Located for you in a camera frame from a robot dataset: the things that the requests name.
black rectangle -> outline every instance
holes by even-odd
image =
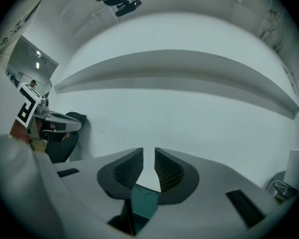
[[[248,228],[252,228],[265,218],[241,190],[230,191],[227,192],[226,195],[245,221]]]
[[[65,176],[68,176],[68,175],[71,175],[71,174],[78,173],[78,172],[80,172],[78,169],[71,168],[71,169],[68,169],[68,170],[58,172],[58,175],[60,176],[60,178],[62,178],[62,177],[65,177]]]

ceiling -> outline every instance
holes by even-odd
[[[61,29],[77,45],[132,17],[159,11],[191,11],[213,15],[263,39],[276,51],[293,26],[279,0],[141,0],[134,12],[116,17],[115,6],[94,0],[43,0],[37,17]]]

black mesh pad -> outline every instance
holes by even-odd
[[[159,205],[183,202],[199,183],[198,172],[192,165],[160,148],[155,148],[155,171],[161,189]]]
[[[143,170],[143,148],[108,164],[100,169],[97,181],[112,198],[130,199],[132,189]]]

teal object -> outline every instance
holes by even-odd
[[[132,210],[136,234],[153,217],[157,210],[160,192],[136,184],[132,190]]]

white panel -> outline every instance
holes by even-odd
[[[299,30],[295,24],[282,43],[279,54],[292,70],[295,79],[299,80]]]
[[[12,55],[9,60],[9,64],[15,68],[15,70],[27,75],[28,77],[35,79],[42,85],[47,85],[51,75],[49,74],[49,69],[43,65],[43,61],[40,62],[40,69],[36,68],[36,57],[33,50],[32,55],[28,55],[29,46],[22,39],[16,44]]]
[[[258,95],[266,96],[272,102],[280,103],[289,111],[299,109],[298,103],[258,71],[224,57],[185,50],[139,52],[109,59],[66,78],[56,85],[56,91],[75,91],[80,88],[82,82],[92,85],[96,81],[125,77],[170,77],[197,80],[210,78],[210,81],[226,82],[237,88],[257,92]]]
[[[76,32],[91,14],[103,7],[106,5],[95,0],[71,0],[61,14],[62,23],[71,26]]]
[[[215,15],[229,20],[234,0],[141,0],[142,5],[134,12],[126,14],[120,19],[132,18],[146,13],[174,10],[193,11]]]
[[[253,34],[257,34],[261,26],[262,18],[244,5],[237,3],[236,9],[233,11],[234,17],[232,22]]]
[[[10,133],[23,103],[23,96],[0,66],[0,134]]]
[[[81,43],[84,43],[102,30],[102,25],[100,25],[96,17],[93,17],[83,27],[80,28],[80,30],[74,35],[74,38]]]
[[[205,91],[163,90],[161,86]],[[95,83],[93,88],[58,94],[53,109],[87,115],[80,132],[84,153],[97,157],[143,147],[144,170],[138,183],[154,190],[159,190],[155,147],[221,162],[265,187],[272,176],[286,169],[290,149],[299,145],[299,115],[293,119],[213,95],[217,90],[266,102],[237,88],[171,78],[116,79]]]
[[[299,190],[299,148],[290,151],[284,182]]]
[[[109,7],[102,10],[98,16],[102,26],[105,28],[117,23],[116,19],[114,18],[115,16],[110,12]]]
[[[110,40],[112,45],[101,45]],[[282,68],[283,61],[274,50],[233,24],[194,13],[156,13],[103,31],[80,47],[59,81],[114,57],[174,49],[210,53],[244,64],[274,82],[299,107],[299,99]]]

